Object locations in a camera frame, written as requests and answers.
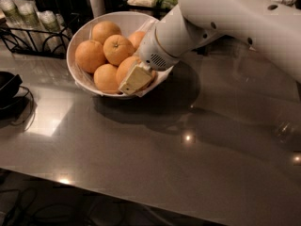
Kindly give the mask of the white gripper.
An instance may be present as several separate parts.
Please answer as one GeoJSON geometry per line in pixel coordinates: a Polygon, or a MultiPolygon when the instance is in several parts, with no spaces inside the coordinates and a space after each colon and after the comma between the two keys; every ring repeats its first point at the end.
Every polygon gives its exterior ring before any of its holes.
{"type": "MultiPolygon", "coordinates": [[[[138,53],[140,59],[156,71],[166,71],[180,61],[162,48],[156,36],[155,25],[147,31],[140,43],[138,53]]],[[[152,70],[147,65],[135,62],[121,82],[119,91],[126,95],[133,95],[140,91],[140,88],[151,80],[152,70]]]]}

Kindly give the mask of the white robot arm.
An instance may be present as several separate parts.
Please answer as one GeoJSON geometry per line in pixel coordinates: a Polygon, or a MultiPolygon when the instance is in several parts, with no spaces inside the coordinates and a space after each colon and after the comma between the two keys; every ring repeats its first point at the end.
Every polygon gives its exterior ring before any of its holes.
{"type": "Polygon", "coordinates": [[[137,93],[151,72],[165,71],[192,49],[227,35],[250,45],[293,79],[301,81],[301,13],[271,0],[178,0],[147,31],[119,90],[137,93]]]}

